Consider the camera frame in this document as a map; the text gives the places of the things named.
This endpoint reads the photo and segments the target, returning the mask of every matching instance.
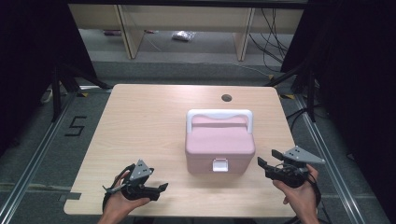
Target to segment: floor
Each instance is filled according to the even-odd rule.
[[[270,78],[270,74],[280,75],[277,71],[281,65],[278,60],[282,59],[282,53],[281,49],[275,47],[276,44],[266,47],[277,57],[274,59],[268,55],[263,56],[262,51],[249,39],[246,58],[243,62],[238,62],[231,34],[195,33],[190,41],[183,42],[172,39],[172,31],[154,31],[153,34],[145,34],[136,58],[130,60],[120,36],[104,35],[101,30],[80,30],[80,33],[98,77],[113,83],[124,80],[125,77],[120,77],[121,75],[129,75],[129,66],[141,64],[148,64],[144,70],[148,76],[156,71],[156,67],[164,67],[167,71],[174,68],[177,73],[186,71],[186,75],[199,67],[214,69],[215,72],[219,71],[217,69],[229,71],[230,75],[235,71],[243,74],[249,71],[253,76],[264,75],[265,78]],[[267,36],[252,34],[252,38],[261,46],[265,46],[264,38]],[[279,35],[278,40],[287,47],[292,35]],[[179,70],[184,65],[187,65],[186,69]],[[52,123],[51,104],[43,103],[21,134],[23,141],[0,158],[0,203],[3,205],[1,218],[4,223],[97,221],[97,216],[74,217],[63,212],[64,200],[109,96],[109,91],[93,89],[92,84],[84,80],[79,80],[79,83],[85,92],[90,93],[90,97],[65,94],[66,108],[62,120]],[[277,86],[286,115],[305,107],[304,94],[288,98],[292,94],[289,87],[290,80]],[[47,97],[49,93],[43,96],[43,102]],[[65,137],[73,132],[69,125],[80,115],[88,115],[83,119],[83,135]],[[326,165],[318,168],[321,175],[319,187],[326,204],[325,210],[324,204],[319,207],[319,217],[327,222],[331,220],[332,223],[389,223],[359,167],[346,156],[347,148],[327,118],[326,111],[318,109],[316,116],[315,123],[307,115],[290,119],[289,122],[294,127],[291,131],[296,144],[313,148],[313,152],[327,161]],[[55,136],[49,134],[51,131],[56,132]],[[22,186],[22,190],[16,191],[15,186]],[[13,209],[6,216],[5,205],[10,203],[13,205],[10,208]],[[256,219],[257,223],[283,221],[285,220]],[[123,223],[133,222],[134,219],[130,217]],[[220,220],[205,220],[204,223],[220,223]]]

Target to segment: gray floor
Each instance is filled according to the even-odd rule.
[[[276,72],[280,63],[263,57],[262,52],[249,41],[247,55],[243,62],[236,60],[231,34],[196,33],[190,42],[172,40],[172,32],[160,31],[146,34],[136,59],[126,56],[122,39],[119,36],[105,36],[99,30],[81,30],[94,68],[101,80],[108,84],[117,83],[162,83],[162,84],[196,84],[196,85],[248,85],[261,86],[270,76],[278,77]],[[254,39],[264,45],[259,34]],[[279,39],[287,46],[292,35],[280,35]],[[277,48],[268,48],[279,58]],[[91,83],[79,80],[81,86]],[[279,94],[290,94],[292,78],[279,85]],[[63,96],[65,108],[62,119],[43,146],[42,139],[48,137],[51,128],[51,101],[40,106],[30,123],[21,133],[20,143],[11,147],[0,158],[0,203],[5,204],[13,186],[24,176],[26,167],[39,148],[44,148],[43,159],[37,163],[37,169],[28,180],[28,188],[16,202],[16,210],[10,212],[11,223],[95,223],[99,216],[69,216],[64,213],[64,197],[71,189],[79,166],[92,139],[94,130],[106,105],[109,92],[91,90],[86,97],[74,94]],[[304,96],[297,99],[280,99],[285,115],[297,111],[304,104]],[[84,126],[80,136],[70,137],[68,133],[78,130],[70,128],[76,116],[77,125]],[[314,124],[323,142],[314,138],[309,128],[312,123],[307,116],[297,118],[291,130],[296,145],[322,155],[321,148],[329,151],[330,159],[335,164],[317,165],[320,176],[319,188],[322,201],[332,223],[360,223],[354,219],[362,216],[365,223],[389,223],[370,187],[365,182],[359,167],[347,158],[347,148],[338,135],[332,121],[323,108],[316,109],[317,122]],[[350,193],[352,200],[346,202],[345,194]],[[352,212],[350,203],[356,204]],[[327,220],[323,210],[318,210],[319,217]],[[258,218],[257,223],[283,223],[285,218]],[[200,219],[203,223],[233,223],[225,219]],[[123,223],[133,223],[128,217]]]

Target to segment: hand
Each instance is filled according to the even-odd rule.
[[[309,164],[306,165],[309,173],[315,178],[312,181],[316,181],[318,179],[318,171],[315,170]],[[308,181],[305,181],[299,188],[291,188],[287,186],[285,183],[279,180],[273,180],[273,184],[278,189],[282,190],[285,193],[285,200],[283,204],[290,204],[291,208],[296,213],[297,217],[303,223],[318,223],[318,215],[317,215],[317,203],[315,192]]]
[[[127,176],[129,171],[125,172],[120,180],[117,182],[115,187],[120,185],[121,180]],[[138,200],[130,201],[126,199],[120,191],[111,195],[106,203],[105,210],[99,220],[99,224],[112,224],[121,222],[130,212],[132,212],[136,207],[140,207],[149,203],[149,198],[141,198]]]

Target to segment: box latch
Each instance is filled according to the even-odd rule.
[[[228,172],[227,159],[214,159],[213,160],[213,172]]]

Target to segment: pink box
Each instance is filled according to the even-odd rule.
[[[252,125],[249,110],[190,110],[186,132],[189,172],[244,173],[256,152]]]

